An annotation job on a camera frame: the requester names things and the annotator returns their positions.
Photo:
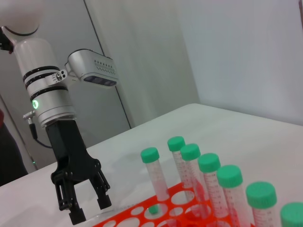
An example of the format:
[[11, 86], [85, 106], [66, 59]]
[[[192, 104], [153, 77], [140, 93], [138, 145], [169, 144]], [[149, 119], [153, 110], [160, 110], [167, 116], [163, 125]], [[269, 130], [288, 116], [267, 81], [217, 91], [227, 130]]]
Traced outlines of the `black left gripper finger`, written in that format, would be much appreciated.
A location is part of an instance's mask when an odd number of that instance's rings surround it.
[[90, 182], [98, 196], [97, 202], [101, 210], [108, 208], [112, 205], [109, 195], [107, 195], [110, 186], [102, 173], [101, 169], [98, 169], [96, 173], [91, 177]]
[[61, 179], [54, 183], [59, 204], [59, 210], [69, 210], [69, 216], [73, 225], [82, 223], [86, 220], [83, 209], [79, 207], [74, 182]]

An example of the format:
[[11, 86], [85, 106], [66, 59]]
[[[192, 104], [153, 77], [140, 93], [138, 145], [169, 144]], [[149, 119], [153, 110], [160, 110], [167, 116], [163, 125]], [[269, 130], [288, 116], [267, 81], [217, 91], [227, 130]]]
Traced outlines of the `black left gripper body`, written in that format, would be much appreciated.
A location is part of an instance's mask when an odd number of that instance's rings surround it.
[[74, 120], [56, 121], [46, 127], [46, 132], [57, 160], [57, 169], [51, 175], [54, 184], [101, 179], [100, 162], [88, 154]]

